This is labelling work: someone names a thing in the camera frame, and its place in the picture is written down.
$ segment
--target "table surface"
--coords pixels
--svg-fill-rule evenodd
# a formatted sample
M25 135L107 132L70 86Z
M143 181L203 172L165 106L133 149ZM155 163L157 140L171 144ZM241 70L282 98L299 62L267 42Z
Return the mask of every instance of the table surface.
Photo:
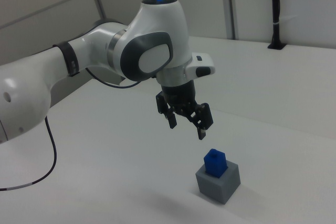
M117 90L91 80L52 107L56 168L1 192L2 222L334 223L335 140L215 108L200 141L185 118L169 128L152 94L160 85L148 83ZM198 191L195 173L211 148L239 165L241 185L226 205ZM2 144L0 187L42 177L52 152L44 122Z

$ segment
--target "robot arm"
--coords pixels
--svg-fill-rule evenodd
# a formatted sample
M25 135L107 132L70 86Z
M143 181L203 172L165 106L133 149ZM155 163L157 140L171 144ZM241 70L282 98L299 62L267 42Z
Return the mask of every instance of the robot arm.
M0 143L39 124L49 110L53 85L90 66L133 81L156 77L162 86L158 111L171 128L176 126L174 113L182 115L202 139L213 123L208 104L195 102L193 80L214 73L214 64L208 54L191 53L179 1L143 0L129 26L101 24L74 40L0 66Z

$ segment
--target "cable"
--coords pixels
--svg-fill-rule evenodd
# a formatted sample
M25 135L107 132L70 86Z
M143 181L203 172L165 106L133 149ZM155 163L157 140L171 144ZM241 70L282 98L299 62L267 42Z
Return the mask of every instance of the cable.
M36 183L39 183L40 181L42 181L42 180L45 179L46 177L48 177L49 174L54 170L55 165L56 165L56 160L57 160L56 145L55 145L55 142L54 142L53 134L51 133L51 130L50 130L50 127L49 127L48 118L46 117L44 120L45 120L45 122L46 122L47 130L48 130L48 133L49 133L49 136L50 136L50 140L51 140L51 143L52 143L52 145L53 145L53 150L54 150L54 162L53 162L53 164L52 164L51 169L47 172L46 175L44 175L42 178L39 178L38 180L36 180L36 181L34 181L34 182L30 182L30 183L28 183L28 184L24 184L24 185L20 185L20 186L13 186L13 187L7 187L7 188L0 188L0 191L10 191L10 190L20 189L20 188L24 188L24 187L27 187L27 186L34 185L34 184L36 184Z
M109 87L112 87L112 88L116 88L116 89L128 89L128 88L131 88L131 87L134 87L134 86L136 86L136 85L138 85L139 83L140 83L140 81L139 82L136 82L136 83L134 83L134 84L132 84L132 85L129 85L129 86L116 86L116 85L112 85L112 84L109 84L109 83L107 83L107 82L104 82L104 81L102 81L102 80L100 80L97 76L95 76L88 68L86 68L86 71L93 77L93 78L95 78L97 81L99 81L99 82L101 82L101 83L103 83L103 84L105 84L105 85L107 85L107 86L109 86Z

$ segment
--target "gray block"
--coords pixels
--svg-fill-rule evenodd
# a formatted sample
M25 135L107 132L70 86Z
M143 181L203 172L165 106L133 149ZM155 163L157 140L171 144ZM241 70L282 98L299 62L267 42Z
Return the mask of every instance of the gray block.
M238 165L226 161L227 170L220 178L205 172L203 165L196 173L199 190L202 194L225 204L240 185Z

